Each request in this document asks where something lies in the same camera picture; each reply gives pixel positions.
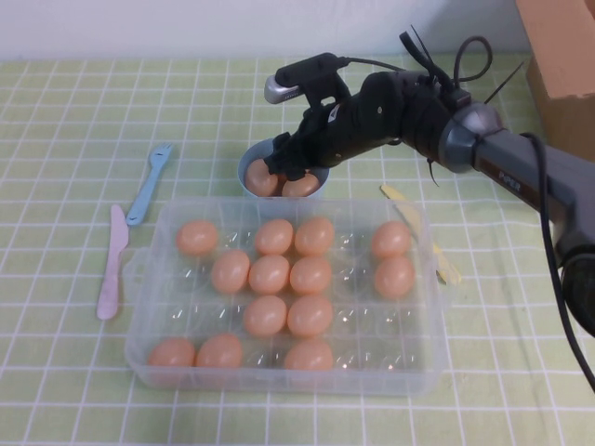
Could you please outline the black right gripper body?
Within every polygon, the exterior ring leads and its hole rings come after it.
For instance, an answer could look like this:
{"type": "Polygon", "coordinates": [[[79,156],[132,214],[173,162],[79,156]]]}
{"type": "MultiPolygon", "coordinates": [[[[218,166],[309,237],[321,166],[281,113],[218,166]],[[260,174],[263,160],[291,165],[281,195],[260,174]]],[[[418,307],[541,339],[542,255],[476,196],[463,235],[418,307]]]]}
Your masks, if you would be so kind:
{"type": "Polygon", "coordinates": [[[372,149],[373,136],[355,95],[306,110],[286,143],[286,160],[292,168],[331,168],[372,149]]]}

